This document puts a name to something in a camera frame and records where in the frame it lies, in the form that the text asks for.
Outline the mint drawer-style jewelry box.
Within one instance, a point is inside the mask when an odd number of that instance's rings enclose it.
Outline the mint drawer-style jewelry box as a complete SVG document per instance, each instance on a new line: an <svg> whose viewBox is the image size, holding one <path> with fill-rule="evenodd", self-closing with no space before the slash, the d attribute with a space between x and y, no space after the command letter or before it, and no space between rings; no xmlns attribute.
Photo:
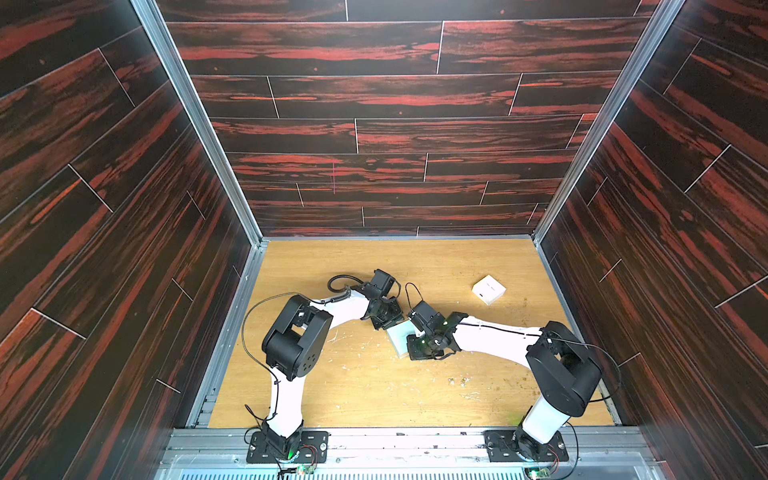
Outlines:
<svg viewBox="0 0 768 480"><path fill-rule="evenodd" d="M417 336L419 330L411 321L405 321L388 328L386 332L395 349L396 356L403 358L408 356L408 337Z"/></svg>

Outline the small white jewelry box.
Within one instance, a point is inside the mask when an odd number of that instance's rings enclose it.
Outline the small white jewelry box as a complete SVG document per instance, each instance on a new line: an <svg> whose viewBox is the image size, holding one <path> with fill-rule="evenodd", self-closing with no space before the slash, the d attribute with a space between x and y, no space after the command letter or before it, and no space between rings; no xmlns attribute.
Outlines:
<svg viewBox="0 0 768 480"><path fill-rule="evenodd" d="M486 275L472 286L473 294L485 305L492 305L506 293L506 287L491 275Z"/></svg>

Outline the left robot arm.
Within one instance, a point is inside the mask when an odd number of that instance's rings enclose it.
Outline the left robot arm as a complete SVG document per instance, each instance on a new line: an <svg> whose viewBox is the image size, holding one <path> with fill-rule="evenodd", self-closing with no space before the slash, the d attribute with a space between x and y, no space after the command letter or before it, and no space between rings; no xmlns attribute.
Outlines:
<svg viewBox="0 0 768 480"><path fill-rule="evenodd" d="M362 320L369 320L375 329L387 329L402 319L395 297L373 298L356 290L317 301L291 296L262 342L274 377L270 412L262 428L267 438L282 449L292 448L300 438L305 377L320 359L331 329Z"/></svg>

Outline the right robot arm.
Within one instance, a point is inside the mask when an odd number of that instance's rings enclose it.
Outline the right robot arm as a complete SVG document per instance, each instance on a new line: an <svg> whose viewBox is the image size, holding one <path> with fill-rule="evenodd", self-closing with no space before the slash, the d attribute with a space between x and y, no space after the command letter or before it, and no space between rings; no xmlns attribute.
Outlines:
<svg viewBox="0 0 768 480"><path fill-rule="evenodd" d="M412 360L438 360L450 353L483 353L528 368L540 396L520 425L520 440L550 442L570 418L584 414L603 370L586 344L562 323L513 327L453 312L445 317L421 304L408 320L418 330L407 337Z"/></svg>

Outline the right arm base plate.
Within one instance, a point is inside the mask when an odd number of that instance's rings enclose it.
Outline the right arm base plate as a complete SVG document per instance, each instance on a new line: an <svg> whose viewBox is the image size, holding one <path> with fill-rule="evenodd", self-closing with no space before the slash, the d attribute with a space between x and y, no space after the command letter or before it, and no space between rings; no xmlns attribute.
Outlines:
<svg viewBox="0 0 768 480"><path fill-rule="evenodd" d="M569 461L562 434L556 432L548 443L539 443L521 429L485 430L484 446L491 462L564 463Z"/></svg>

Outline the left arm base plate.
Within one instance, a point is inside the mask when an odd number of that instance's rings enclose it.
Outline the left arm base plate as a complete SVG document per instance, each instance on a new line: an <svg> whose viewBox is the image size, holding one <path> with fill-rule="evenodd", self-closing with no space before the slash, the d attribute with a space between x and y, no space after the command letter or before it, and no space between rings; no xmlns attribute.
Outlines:
<svg viewBox="0 0 768 480"><path fill-rule="evenodd" d="M246 463L322 464L327 460L328 444L328 431L300 429L289 437L281 437L258 430L250 437Z"/></svg>

